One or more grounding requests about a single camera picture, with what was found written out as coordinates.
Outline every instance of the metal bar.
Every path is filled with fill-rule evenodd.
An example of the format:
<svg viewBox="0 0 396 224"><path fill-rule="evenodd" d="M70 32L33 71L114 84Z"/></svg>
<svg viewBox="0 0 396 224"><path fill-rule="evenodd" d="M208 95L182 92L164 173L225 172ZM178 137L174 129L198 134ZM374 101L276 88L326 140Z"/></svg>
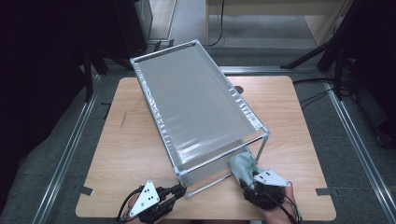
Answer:
<svg viewBox="0 0 396 224"><path fill-rule="evenodd" d="M202 190L208 189L208 188L214 186L215 184L218 184L219 182L221 182L221 181L227 179L228 177L230 177L230 176L232 176L232 175L233 175L233 174L224 175L224 176L220 177L219 179L217 179L217 180L215 180L215 181L213 181L213 182L210 182L210 183L207 184L207 185L204 185L204 186L202 186L202 187L200 187L200 188L198 188L198 189L195 189L195 190L193 190L193 191L191 191L191 192L188 192L188 193L186 194L185 197L186 197L186 198L190 198L190 197L194 196L195 194L201 192Z"/></svg>
<svg viewBox="0 0 396 224"><path fill-rule="evenodd" d="M269 133L264 133L262 137L262 144L260 145L259 152L256 156L256 163L259 162L260 156L262 155L262 150L264 149L265 143L268 141Z"/></svg>
<svg viewBox="0 0 396 224"><path fill-rule="evenodd" d="M96 90L100 86L101 82L101 77L96 75L94 81L94 87ZM44 194L41 204L35 212L35 217L32 223L46 223L50 210L53 206L56 196L58 195L59 189L64 182L64 176L67 172L70 161L73 159L73 155L76 150L79 138L81 137L87 119L91 114L93 104L96 100L96 96L97 91L94 91L90 101L85 103L84 107L82 108L81 114L78 118L78 122L69 138L69 141L67 142L64 154L62 155L58 166L56 167L55 173L53 174L52 179L47 186L46 193Z"/></svg>
<svg viewBox="0 0 396 224"><path fill-rule="evenodd" d="M328 83L324 84L326 88L329 90L331 87ZM330 98L332 100L332 104L340 117L340 120L343 122L344 128L346 129L346 133L352 143L355 152L361 161L361 166L363 167L364 172L367 174L367 177L373 187L373 190L376 194L376 197L379 200L379 203L384 210L385 215L388 218L389 223L396 223L396 204L390 193L389 188L387 187L384 179L381 174L378 172L370 153L367 148L363 144L361 137L356 130L349 114L347 113L347 109L345 108L344 102L338 101L337 96L334 92L330 92Z"/></svg>
<svg viewBox="0 0 396 224"><path fill-rule="evenodd" d="M220 66L224 75L265 75L270 73L317 73L318 69L314 65L299 66L294 69L282 69L279 66Z"/></svg>
<svg viewBox="0 0 396 224"><path fill-rule="evenodd" d="M175 1L174 8L172 10L172 16L171 16L171 20L169 21L168 33L166 34L166 39L169 39L169 37L172 34L172 28L173 28L172 24L173 24L173 22L175 20L177 6L178 6L178 0Z"/></svg>
<svg viewBox="0 0 396 224"><path fill-rule="evenodd" d="M232 149L230 149L230 150L228 150L228 151L226 151L226 152L223 152L223 153L219 154L218 156L216 156L216 157L214 157L214 158L212 158L212 159L210 159L210 160L207 160L207 161L204 161L204 162L202 162L202 163L200 163L200 164L198 164L198 165L195 165L195 166L191 167L190 169L188 169L188 170L186 170L186 171L182 171L182 173L183 173L183 174L189 173L189 172L194 171L194 170L196 170L196 169L198 169L198 168L201 168L201 167L203 167L203 166L209 164L209 163L212 162L212 161L216 161L216 160L218 160L218 159L220 159L220 158L222 158L222 157L224 157L224 156L227 156L228 154L235 152L235 151L238 150L239 148L248 146L248 145L250 145L250 144L252 144L252 143L255 143L255 142L259 141L260 139L262 139L262 135L261 135L261 136L258 136L258 137L255 137L255 138L253 138L253 139L247 141L246 143L242 144L242 145L239 146L239 147L234 147L234 148L232 148Z"/></svg>
<svg viewBox="0 0 396 224"><path fill-rule="evenodd" d="M313 57L317 56L318 54L320 54L321 52L325 51L326 49L331 48L334 39L335 39L335 37L332 37L328 42L326 42L323 45L317 47L316 49L308 52L303 57L297 59L296 61L294 61L292 63L288 63L288 64L285 64L285 65L280 65L280 67L281 68L295 68L298 65L300 65L302 63L305 63L306 61L312 59Z"/></svg>

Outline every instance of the aluminum rail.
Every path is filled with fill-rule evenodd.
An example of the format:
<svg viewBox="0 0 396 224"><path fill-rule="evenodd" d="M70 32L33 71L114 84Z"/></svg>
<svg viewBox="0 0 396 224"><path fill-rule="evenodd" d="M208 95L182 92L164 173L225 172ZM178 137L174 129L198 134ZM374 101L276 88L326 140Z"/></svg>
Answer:
<svg viewBox="0 0 396 224"><path fill-rule="evenodd" d="M99 75L96 75L93 82L95 90L98 90L102 79ZM39 205L37 211L35 212L35 217L32 221L34 224L46 223L47 218L50 214L50 210L55 202L56 196L58 195L59 189L64 182L64 176L70 165L70 161L73 159L73 155L76 151L76 147L81 137L82 131L84 130L85 124L87 123L88 117L91 114L93 104L95 103L97 97L97 91L95 91L89 102L85 103L82 108L81 114L79 115L77 124L67 142L66 148L64 149L64 154L62 155L58 166L56 167L55 173L52 176L49 185L47 186L44 197Z"/></svg>
<svg viewBox="0 0 396 224"><path fill-rule="evenodd" d="M300 66L294 69L282 69L279 66L220 66L224 75L265 75L269 73L273 74L286 74L286 73L317 73L318 69L315 65L312 66Z"/></svg>
<svg viewBox="0 0 396 224"><path fill-rule="evenodd" d="M325 86L328 90L330 89L329 84L326 83ZM329 95L389 223L396 223L396 204L388 186L378 172L369 151L363 144L358 131L347 113L344 102L340 102L333 91L329 92Z"/></svg>

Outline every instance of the black stand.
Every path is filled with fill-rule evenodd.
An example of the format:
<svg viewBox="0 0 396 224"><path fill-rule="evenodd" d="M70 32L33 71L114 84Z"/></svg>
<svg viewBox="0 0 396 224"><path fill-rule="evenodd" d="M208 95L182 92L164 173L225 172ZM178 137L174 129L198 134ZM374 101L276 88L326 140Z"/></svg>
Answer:
<svg viewBox="0 0 396 224"><path fill-rule="evenodd" d="M348 13L341 22L340 27L329 41L319 46L318 48L308 52L307 54L297 59L296 61L285 65L281 65L280 68L293 69L324 51L324 54L322 55L320 61L318 62L317 68L319 72L327 72L329 71L332 64L335 62L334 83L333 83L334 93L339 100L342 100L341 78L343 75L342 73L345 62L345 50L343 48L343 45L347 42L347 39L353 32L351 28L353 27L352 25L354 24L355 15L357 14L359 8L361 7L362 2L363 0L356 0L353 2Z"/></svg>
<svg viewBox="0 0 396 224"><path fill-rule="evenodd" d="M112 60L115 63L118 63L119 65L125 67L126 69L132 71L134 70L132 68L132 65L125 60L107 52L104 49L94 47L90 48L87 47L84 49L84 75L86 78L86 89L87 89L87 94L85 97L85 102L88 102L93 95L93 83L92 83L92 69L91 69L91 64L95 68L98 74L100 75L107 75L107 70L108 67L105 63L105 60L103 59L104 57Z"/></svg>

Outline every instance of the wooden table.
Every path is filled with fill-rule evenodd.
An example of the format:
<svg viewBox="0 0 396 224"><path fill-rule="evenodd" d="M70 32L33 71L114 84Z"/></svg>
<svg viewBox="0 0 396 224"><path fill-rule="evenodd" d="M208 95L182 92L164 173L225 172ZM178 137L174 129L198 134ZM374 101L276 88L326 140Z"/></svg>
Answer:
<svg viewBox="0 0 396 224"><path fill-rule="evenodd" d="M222 0L206 0L206 41L209 16L221 14ZM224 15L302 15L318 46L332 35L334 25L352 0L225 0Z"/></svg>
<svg viewBox="0 0 396 224"><path fill-rule="evenodd" d="M244 88L242 96L271 131L259 166L292 181L305 220L333 220L331 196L316 193L327 185L290 78L229 79ZM76 213L116 217L125 197L149 179L156 187L177 184L137 79L127 77L120 81L85 181L94 193L81 194ZM255 220L262 216L230 177L192 198L178 200L167 218Z"/></svg>

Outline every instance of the gray floor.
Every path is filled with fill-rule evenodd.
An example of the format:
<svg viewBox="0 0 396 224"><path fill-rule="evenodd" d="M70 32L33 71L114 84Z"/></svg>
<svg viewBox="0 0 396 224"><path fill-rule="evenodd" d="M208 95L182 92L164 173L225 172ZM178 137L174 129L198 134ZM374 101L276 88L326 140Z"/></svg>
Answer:
<svg viewBox="0 0 396 224"><path fill-rule="evenodd" d="M171 33L176 44L195 38L205 43L202 18L201 16L194 17L192 14L194 11L201 10L202 3L197 2L179 1ZM222 47L207 48L207 51L219 66L271 66L291 62L313 49L315 44L301 18L296 17L295 20L284 18L284 20L290 20L290 29L297 26L296 23L302 29L289 33L290 29L283 21L282 27L285 28L278 30L278 33L272 33L276 35L271 36L269 32L267 35L263 33L249 35L257 36L254 42L249 42L251 43L249 45L245 38L225 33L227 35L225 35ZM305 65L315 65L317 62L318 57ZM102 83L97 89L97 99L92 113L79 139L73 160L49 213L47 223L112 223L112 218L80 218L75 214L78 189L84 183L105 123L104 117L108 110L106 104L111 103L119 80L123 77L134 76L133 72L126 71L114 63L110 63L109 68L108 76L102 77ZM287 73L286 75L293 80L321 77L321 74L317 72ZM300 101L325 90L322 83L297 84L295 88ZM0 217L0 223L31 223L33 220L36 209L44 196L45 188L52 178L84 106L84 94L83 90L65 112L51 136L24 160L9 193L8 203ZM345 103L381 175L389 188L395 189L395 151L379 147L375 134L359 106L350 98L346 98ZM329 96L325 95L317 99L305 107L303 112L337 211L337 218L326 223L389 223Z"/></svg>

